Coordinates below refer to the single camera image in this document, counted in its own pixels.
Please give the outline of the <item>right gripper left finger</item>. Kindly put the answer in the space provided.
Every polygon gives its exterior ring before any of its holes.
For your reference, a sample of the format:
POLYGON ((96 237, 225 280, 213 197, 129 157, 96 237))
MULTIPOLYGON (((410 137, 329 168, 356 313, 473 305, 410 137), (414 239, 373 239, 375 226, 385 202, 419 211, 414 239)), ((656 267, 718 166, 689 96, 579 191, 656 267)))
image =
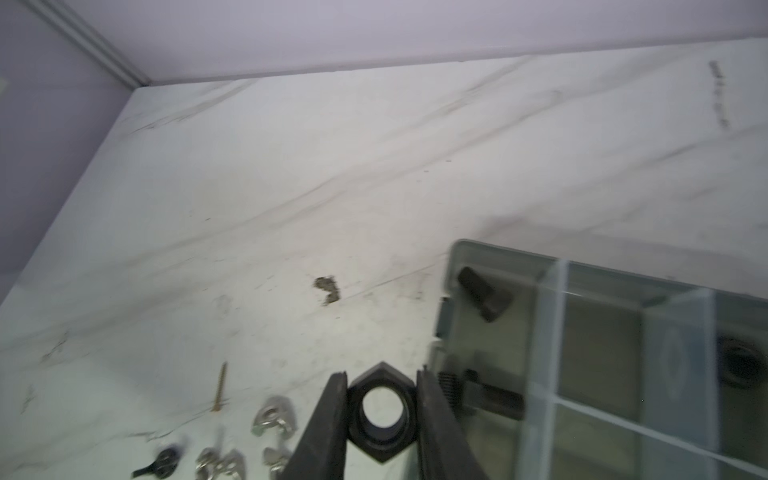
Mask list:
POLYGON ((280 474, 282 480, 344 478, 348 431, 348 377, 332 374, 296 449, 280 474))

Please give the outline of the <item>black hex bolt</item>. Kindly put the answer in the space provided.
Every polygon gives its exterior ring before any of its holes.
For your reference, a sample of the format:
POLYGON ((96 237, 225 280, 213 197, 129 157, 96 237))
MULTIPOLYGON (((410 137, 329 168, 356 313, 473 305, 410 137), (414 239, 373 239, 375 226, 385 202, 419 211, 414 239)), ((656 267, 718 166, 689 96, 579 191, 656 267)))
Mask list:
POLYGON ((510 291, 493 286, 470 267, 462 268, 457 280, 475 302, 480 316, 488 323, 498 320, 513 302, 514 297, 510 291))
POLYGON ((485 411, 515 421, 524 419, 524 397, 511 390, 482 383, 475 370, 467 369, 461 375, 441 371, 437 380, 449 408, 456 416, 485 411))

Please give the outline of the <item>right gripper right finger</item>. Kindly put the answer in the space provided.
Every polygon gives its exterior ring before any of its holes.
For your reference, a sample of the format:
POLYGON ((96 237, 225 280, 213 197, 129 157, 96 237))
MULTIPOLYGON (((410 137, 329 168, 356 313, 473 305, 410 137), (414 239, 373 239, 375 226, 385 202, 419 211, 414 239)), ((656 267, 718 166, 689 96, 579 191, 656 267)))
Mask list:
POLYGON ((418 458, 422 479, 488 479, 437 377, 417 372, 418 458))

